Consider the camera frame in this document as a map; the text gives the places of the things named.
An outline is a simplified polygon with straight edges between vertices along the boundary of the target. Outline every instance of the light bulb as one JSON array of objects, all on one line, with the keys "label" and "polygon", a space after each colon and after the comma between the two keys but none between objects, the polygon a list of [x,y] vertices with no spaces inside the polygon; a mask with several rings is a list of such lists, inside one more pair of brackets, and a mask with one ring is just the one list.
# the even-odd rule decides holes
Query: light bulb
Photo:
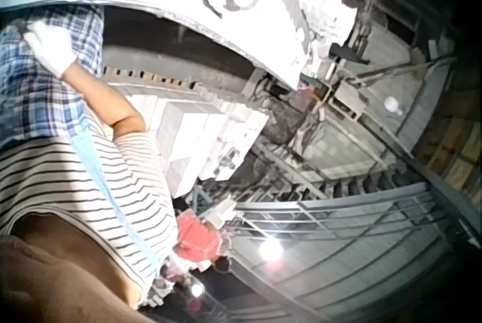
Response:
[{"label": "light bulb", "polygon": [[392,112],[393,114],[403,114],[403,111],[400,109],[398,101],[395,97],[390,96],[385,99],[385,108],[387,111]]},{"label": "light bulb", "polygon": [[266,261],[277,261],[283,254],[283,247],[277,239],[268,238],[261,243],[259,254]]},{"label": "light bulb", "polygon": [[200,297],[204,293],[204,287],[203,285],[196,283],[191,287],[191,293],[195,298]]}]

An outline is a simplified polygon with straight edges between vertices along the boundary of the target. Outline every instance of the plaid shirt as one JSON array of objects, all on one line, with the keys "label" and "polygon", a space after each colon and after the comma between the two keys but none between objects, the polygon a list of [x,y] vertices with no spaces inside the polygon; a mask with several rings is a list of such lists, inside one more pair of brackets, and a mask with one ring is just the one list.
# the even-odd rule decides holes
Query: plaid shirt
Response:
[{"label": "plaid shirt", "polygon": [[10,23],[43,20],[70,31],[78,63],[100,76],[103,9],[92,5],[51,5],[5,12],[0,33],[0,149],[25,140],[74,136],[88,129],[84,101],[40,65]]}]

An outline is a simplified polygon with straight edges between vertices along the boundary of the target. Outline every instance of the striped shirt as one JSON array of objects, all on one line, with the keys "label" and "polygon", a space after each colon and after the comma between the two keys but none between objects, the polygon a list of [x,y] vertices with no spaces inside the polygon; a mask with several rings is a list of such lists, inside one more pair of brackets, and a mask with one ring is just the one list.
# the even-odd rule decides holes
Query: striped shirt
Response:
[{"label": "striped shirt", "polygon": [[[108,188],[139,237],[163,261],[177,240],[172,202],[153,137],[111,141],[87,118]],[[91,237],[135,282],[142,301],[156,270],[127,235],[66,137],[32,139],[0,153],[0,235],[29,213],[54,214]]]}]

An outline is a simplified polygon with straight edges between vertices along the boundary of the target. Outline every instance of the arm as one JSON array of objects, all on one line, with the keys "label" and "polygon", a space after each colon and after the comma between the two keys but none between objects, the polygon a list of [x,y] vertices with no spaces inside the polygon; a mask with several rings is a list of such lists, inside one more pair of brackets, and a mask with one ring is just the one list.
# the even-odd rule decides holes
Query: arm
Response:
[{"label": "arm", "polygon": [[140,113],[121,94],[80,67],[72,50],[70,31],[36,21],[23,37],[38,61],[84,96],[100,120],[114,130],[114,139],[128,133],[145,132]]},{"label": "arm", "polygon": [[144,119],[129,101],[76,62],[63,72],[61,79],[83,95],[99,119],[114,130],[114,139],[128,133],[146,131]]}]

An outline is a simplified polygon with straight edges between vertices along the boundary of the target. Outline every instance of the hand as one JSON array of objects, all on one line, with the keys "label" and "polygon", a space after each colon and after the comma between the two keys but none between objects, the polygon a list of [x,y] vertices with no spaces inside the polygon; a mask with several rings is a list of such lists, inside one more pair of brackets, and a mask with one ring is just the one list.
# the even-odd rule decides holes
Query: hand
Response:
[{"label": "hand", "polygon": [[61,78],[63,72],[76,60],[72,40],[67,29],[47,26],[42,21],[27,26],[30,32],[23,35],[38,61]]}]

